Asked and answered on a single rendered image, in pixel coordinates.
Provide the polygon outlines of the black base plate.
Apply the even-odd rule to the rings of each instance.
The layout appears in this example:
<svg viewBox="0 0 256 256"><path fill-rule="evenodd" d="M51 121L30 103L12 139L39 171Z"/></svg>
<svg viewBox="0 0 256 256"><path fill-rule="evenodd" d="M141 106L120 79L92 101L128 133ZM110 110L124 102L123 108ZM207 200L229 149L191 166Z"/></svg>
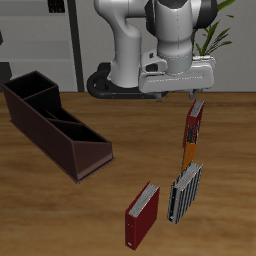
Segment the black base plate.
<svg viewBox="0 0 256 256"><path fill-rule="evenodd" d="M156 99L155 93L142 93L137 87L122 88L107 79L111 63L100 63L97 71L87 80L88 93L98 99Z"/></svg>

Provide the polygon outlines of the dark brown desk caddy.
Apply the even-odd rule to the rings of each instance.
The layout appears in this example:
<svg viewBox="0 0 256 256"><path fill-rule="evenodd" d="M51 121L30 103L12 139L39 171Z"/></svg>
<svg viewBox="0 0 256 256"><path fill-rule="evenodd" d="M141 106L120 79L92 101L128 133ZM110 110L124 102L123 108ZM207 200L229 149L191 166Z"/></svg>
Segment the dark brown desk caddy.
<svg viewBox="0 0 256 256"><path fill-rule="evenodd" d="M11 122L75 183L114 161L112 143L62 108L52 80L34 71L2 88Z"/></svg>

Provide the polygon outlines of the grey shelf unit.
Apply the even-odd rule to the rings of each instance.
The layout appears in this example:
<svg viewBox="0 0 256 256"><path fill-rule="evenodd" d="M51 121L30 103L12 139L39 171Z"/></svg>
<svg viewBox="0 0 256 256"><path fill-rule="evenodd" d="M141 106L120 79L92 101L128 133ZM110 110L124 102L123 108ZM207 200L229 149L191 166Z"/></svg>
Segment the grey shelf unit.
<svg viewBox="0 0 256 256"><path fill-rule="evenodd" d="M84 90L76 0L0 0L0 90L34 70Z"/></svg>

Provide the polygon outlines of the orange and red book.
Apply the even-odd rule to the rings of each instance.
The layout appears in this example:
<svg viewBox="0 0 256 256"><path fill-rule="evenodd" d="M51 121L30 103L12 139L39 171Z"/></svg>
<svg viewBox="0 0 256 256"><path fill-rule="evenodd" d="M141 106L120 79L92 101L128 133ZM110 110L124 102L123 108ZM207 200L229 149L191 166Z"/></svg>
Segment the orange and red book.
<svg viewBox="0 0 256 256"><path fill-rule="evenodd" d="M182 170L185 170L194 159L203 108L204 101L195 100L187 114L183 138Z"/></svg>

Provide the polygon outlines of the black and white striped book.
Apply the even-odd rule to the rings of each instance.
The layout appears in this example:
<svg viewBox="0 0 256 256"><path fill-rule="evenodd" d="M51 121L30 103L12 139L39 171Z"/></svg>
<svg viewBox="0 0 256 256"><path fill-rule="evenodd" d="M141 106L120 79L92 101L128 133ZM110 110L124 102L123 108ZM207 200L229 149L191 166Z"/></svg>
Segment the black and white striped book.
<svg viewBox="0 0 256 256"><path fill-rule="evenodd" d="M167 218L177 224L196 198L202 165L191 161L171 186Z"/></svg>

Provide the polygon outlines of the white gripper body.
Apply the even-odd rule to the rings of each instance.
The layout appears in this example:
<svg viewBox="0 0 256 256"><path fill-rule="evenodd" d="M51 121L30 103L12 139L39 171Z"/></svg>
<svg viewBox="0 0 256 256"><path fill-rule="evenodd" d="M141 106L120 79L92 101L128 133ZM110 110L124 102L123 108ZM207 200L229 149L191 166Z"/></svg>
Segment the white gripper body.
<svg viewBox="0 0 256 256"><path fill-rule="evenodd" d="M165 72L142 72L139 90L143 93L207 89L214 84L216 60L211 56L195 56L189 70L178 75Z"/></svg>

